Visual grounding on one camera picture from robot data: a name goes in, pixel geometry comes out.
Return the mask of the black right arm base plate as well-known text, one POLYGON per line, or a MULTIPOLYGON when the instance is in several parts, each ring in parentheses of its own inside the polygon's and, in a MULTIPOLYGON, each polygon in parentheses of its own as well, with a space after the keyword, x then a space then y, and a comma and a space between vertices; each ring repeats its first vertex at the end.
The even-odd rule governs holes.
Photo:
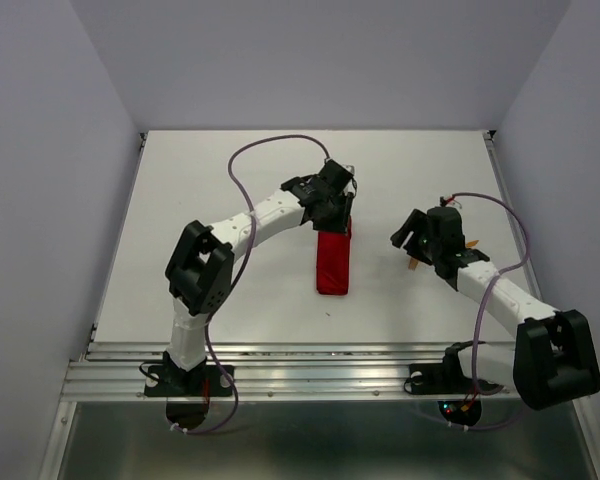
POLYGON ((408 370, 403 389, 411 395, 466 394, 475 387, 473 378, 455 360, 412 363, 408 370))

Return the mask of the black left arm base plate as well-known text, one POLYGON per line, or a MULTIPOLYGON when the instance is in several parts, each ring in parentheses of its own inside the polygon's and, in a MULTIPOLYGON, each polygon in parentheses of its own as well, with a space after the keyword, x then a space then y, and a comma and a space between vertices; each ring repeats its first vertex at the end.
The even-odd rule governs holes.
POLYGON ((180 373, 163 363, 143 363, 139 371, 149 398, 228 398, 233 395, 229 381, 215 364, 204 364, 180 373))

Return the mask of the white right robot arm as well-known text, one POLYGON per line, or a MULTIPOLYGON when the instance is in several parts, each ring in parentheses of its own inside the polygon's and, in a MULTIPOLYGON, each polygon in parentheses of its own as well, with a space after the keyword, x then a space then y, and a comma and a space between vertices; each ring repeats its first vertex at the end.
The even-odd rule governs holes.
POLYGON ((478 304, 514 341, 497 347, 479 338, 447 347, 438 362, 409 367, 412 395, 516 392, 543 410, 600 391, 600 370, 587 318, 560 311, 505 278, 490 258, 465 242, 458 210, 415 209, 392 235, 394 247, 434 269, 454 291, 478 304))

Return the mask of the red cloth napkin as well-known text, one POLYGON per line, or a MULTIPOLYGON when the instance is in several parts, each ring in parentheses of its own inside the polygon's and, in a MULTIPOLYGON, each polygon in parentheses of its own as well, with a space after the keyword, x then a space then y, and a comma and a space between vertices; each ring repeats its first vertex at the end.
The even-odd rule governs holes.
POLYGON ((316 290, 320 295, 345 296, 349 291, 352 218, 344 234, 319 232, 316 251, 316 290))

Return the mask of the orange plastic fork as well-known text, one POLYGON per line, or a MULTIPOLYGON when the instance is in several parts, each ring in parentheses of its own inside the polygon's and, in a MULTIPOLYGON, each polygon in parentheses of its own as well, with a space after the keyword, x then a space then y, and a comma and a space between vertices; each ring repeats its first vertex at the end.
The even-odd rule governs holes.
POLYGON ((410 257, 408 261, 408 269, 410 271, 415 271, 418 268, 419 264, 420 262, 416 258, 410 257))

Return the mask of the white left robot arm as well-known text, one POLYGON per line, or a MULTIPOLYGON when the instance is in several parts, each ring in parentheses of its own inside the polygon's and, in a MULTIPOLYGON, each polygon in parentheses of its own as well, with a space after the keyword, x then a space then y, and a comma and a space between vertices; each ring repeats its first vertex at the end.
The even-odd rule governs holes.
POLYGON ((284 182, 245 212, 210 225, 195 220, 185 226, 165 271, 174 307, 166 349, 171 386, 182 394, 201 386, 205 325, 233 290, 236 262, 246 262, 255 247, 307 223, 319 232, 346 234, 356 187, 354 167, 329 160, 318 173, 284 182))

